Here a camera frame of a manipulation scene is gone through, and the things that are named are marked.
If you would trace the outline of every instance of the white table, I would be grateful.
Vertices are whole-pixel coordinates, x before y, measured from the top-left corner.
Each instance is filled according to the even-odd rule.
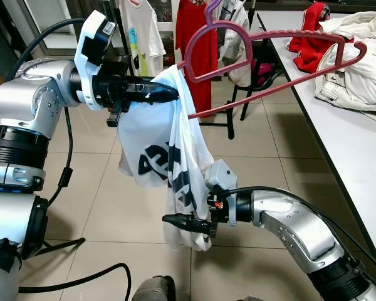
[[[342,16],[332,14],[333,18]],[[301,29],[303,11],[259,11],[258,18],[267,31]],[[272,43],[290,81],[306,73],[293,63],[296,53],[286,49],[289,40],[276,38]],[[376,121],[315,99],[313,87],[310,80],[293,91],[349,205],[356,210],[355,217],[362,220],[376,249]]]

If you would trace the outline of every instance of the tiled floor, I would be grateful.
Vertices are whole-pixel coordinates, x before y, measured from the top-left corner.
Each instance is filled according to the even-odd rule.
[[[233,85],[214,83],[214,105],[227,101]],[[317,204],[361,235],[340,189],[323,158],[291,90],[254,101],[247,118],[234,113],[236,138],[224,128],[202,129],[215,159],[223,158],[238,175],[239,185],[290,189]],[[74,133],[73,177],[50,207],[46,238],[59,243],[84,236],[78,250],[63,250],[25,261],[21,284],[52,285],[85,277],[118,262],[132,272],[132,292],[154,275],[171,275],[178,301],[235,301],[254,295],[264,301],[319,301],[279,239],[251,224],[220,225],[210,251],[186,247],[172,251],[164,243],[161,217],[165,187],[144,189],[117,170],[121,147],[106,112],[71,109]],[[222,120],[218,115],[215,120]],[[66,160],[68,140],[64,120],[50,144],[46,183],[40,195],[49,198]],[[20,295],[18,300],[123,300],[127,279],[123,270],[64,292]]]

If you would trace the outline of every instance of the pile of clothes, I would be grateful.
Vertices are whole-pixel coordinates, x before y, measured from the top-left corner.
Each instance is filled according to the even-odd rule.
[[[376,12],[359,12],[344,18],[330,19],[323,3],[314,3],[304,13],[302,30],[318,30],[346,39],[343,60],[359,54],[357,41],[367,45],[367,53],[356,64],[327,73],[315,79],[315,97],[330,104],[352,110],[376,112]],[[297,52],[294,63],[308,73],[335,64],[337,45],[330,41],[293,38],[289,48]],[[376,113],[367,113],[376,120]]]

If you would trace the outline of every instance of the red cloth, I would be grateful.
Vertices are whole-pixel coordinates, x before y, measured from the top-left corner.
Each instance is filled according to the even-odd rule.
[[[175,48],[181,49],[182,59],[184,59],[189,39],[206,24],[205,7],[205,4],[198,6],[189,0],[180,0],[175,29]],[[192,69],[197,77],[217,69],[216,30],[208,32],[199,39],[192,51],[191,62],[188,63],[192,64]],[[189,78],[186,77],[185,79],[191,91],[196,112],[210,110],[212,103],[211,80],[192,83]]]
[[[324,8],[324,3],[315,2],[305,10],[302,30],[319,30],[321,27],[319,21],[322,21]],[[298,57],[294,59],[298,69],[313,73],[316,72],[321,58],[332,44],[331,41],[321,39],[294,37],[290,42],[289,50],[298,53]]]

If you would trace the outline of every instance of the red clothes hanger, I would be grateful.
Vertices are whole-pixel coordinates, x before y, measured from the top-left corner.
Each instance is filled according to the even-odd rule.
[[[189,79],[194,83],[203,82],[204,80],[208,80],[210,78],[223,75],[226,72],[229,72],[231,70],[240,68],[246,64],[250,64],[253,53],[252,53],[252,41],[254,40],[263,40],[263,39],[270,39],[270,38],[288,38],[288,37],[302,37],[302,38],[319,38],[322,40],[332,41],[338,43],[337,48],[337,55],[335,60],[335,65],[331,66],[329,68],[317,71],[315,73],[306,75],[304,77],[298,78],[296,80],[293,80],[291,82],[285,83],[283,85],[280,85],[278,87],[267,89],[259,94],[255,94],[253,96],[244,98],[238,102],[229,103],[227,105],[223,105],[218,108],[213,108],[211,110],[206,110],[203,112],[199,112],[196,114],[191,114],[188,116],[189,119],[198,118],[210,114],[214,114],[220,111],[227,110],[229,108],[237,107],[238,105],[242,105],[244,103],[250,102],[252,100],[268,96],[270,94],[276,93],[278,91],[284,90],[285,88],[291,87],[293,85],[305,82],[307,80],[311,80],[312,78],[318,77],[320,75],[326,74],[328,72],[333,72],[337,69],[341,69],[343,67],[350,66],[352,64],[357,63],[360,61],[363,56],[366,54],[367,46],[362,42],[356,42],[354,46],[360,50],[359,55],[356,58],[353,58],[348,61],[342,61],[343,58],[343,52],[344,52],[344,44],[345,39],[342,36],[338,36],[336,34],[327,34],[327,33],[321,33],[319,31],[300,31],[300,30],[281,30],[281,31],[265,31],[263,33],[256,33],[256,34],[249,34],[243,27],[231,22],[231,21],[214,21],[212,19],[212,11],[214,8],[216,8],[217,5],[222,0],[213,0],[210,4],[208,4],[205,8],[205,19],[206,19],[206,25],[199,28],[194,35],[191,37],[187,44],[187,48],[185,49],[185,55],[184,55],[184,61],[177,64],[178,69],[184,69],[185,75],[189,77]],[[211,71],[209,73],[206,73],[201,76],[195,76],[194,71],[192,69],[191,65],[191,55],[192,50],[194,49],[194,46],[198,39],[206,34],[208,31],[211,31],[216,28],[228,28],[231,30],[236,31],[243,39],[245,50],[246,50],[246,60],[240,61],[237,63],[234,63],[229,66],[225,66],[221,69]]]

